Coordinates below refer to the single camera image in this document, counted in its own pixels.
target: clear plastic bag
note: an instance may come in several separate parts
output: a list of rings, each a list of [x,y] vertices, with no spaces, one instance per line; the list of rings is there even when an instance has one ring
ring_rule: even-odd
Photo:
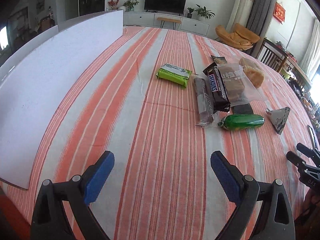
[[[261,71],[264,74],[264,81],[262,83],[262,85],[258,88],[258,92],[260,93],[260,95],[263,97],[264,90],[269,90],[271,92],[271,94],[273,94],[273,83],[272,83],[272,79],[268,76],[268,74],[265,72],[265,70],[260,67],[257,63],[253,62],[252,60],[249,60],[247,58],[241,57],[239,58],[239,64],[242,67],[251,67],[253,69],[257,69],[259,71]]]
[[[192,76],[192,79],[196,89],[198,110],[200,116],[200,121],[197,125],[206,127],[211,125],[214,121],[212,94],[208,93],[208,84],[206,77],[201,78]]]
[[[244,74],[242,66],[228,63],[218,65],[231,106],[245,105],[253,100],[264,101]]]

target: flower vase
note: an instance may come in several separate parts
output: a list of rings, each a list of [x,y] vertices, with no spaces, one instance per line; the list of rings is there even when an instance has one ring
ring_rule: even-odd
[[[201,15],[198,16],[198,20],[201,21],[201,22],[205,22],[206,19],[207,19],[207,18],[204,17],[204,16],[201,16]]]
[[[126,6],[120,6],[119,7],[119,10],[123,10],[124,12],[125,12],[126,9],[127,9]]]

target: orange armchair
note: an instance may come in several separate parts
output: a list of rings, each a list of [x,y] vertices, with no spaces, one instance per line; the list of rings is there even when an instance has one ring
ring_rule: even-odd
[[[216,27],[216,33],[223,43],[239,50],[250,49],[254,43],[260,40],[257,34],[239,23],[235,24],[233,33],[228,33],[222,25]]]

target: striped tablecloth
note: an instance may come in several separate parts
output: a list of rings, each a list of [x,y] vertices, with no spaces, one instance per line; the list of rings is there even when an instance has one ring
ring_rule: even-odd
[[[237,132],[195,126],[199,114],[193,84],[183,89],[155,76],[164,63],[199,73],[212,62],[210,54],[229,62],[233,56],[252,59],[185,32],[124,28],[124,35],[92,62],[52,117],[29,190],[1,183],[27,221],[44,179],[61,182],[82,174],[106,149],[114,153],[116,163],[90,207],[111,239],[214,239],[234,209],[210,167],[215,150],[258,181],[281,179],[297,216],[306,188],[285,154],[296,152],[298,142],[311,147],[306,127],[310,121],[278,73],[252,59],[273,82],[272,89],[264,90],[267,101],[251,102],[254,112],[265,117],[267,107],[291,108],[282,135],[268,119],[257,130]],[[81,239],[70,207],[66,210]]]

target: cabinet drawer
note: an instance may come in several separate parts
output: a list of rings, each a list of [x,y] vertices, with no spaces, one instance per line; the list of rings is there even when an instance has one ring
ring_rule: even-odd
[[[209,24],[184,18],[181,24],[181,29],[187,32],[198,33],[206,36],[209,29]]]
[[[137,25],[151,25],[153,26],[153,22],[155,19],[154,14],[148,13],[127,13],[128,22],[127,24],[137,24]]]
[[[123,14],[123,25],[127,25],[128,24],[128,14],[124,13]]]

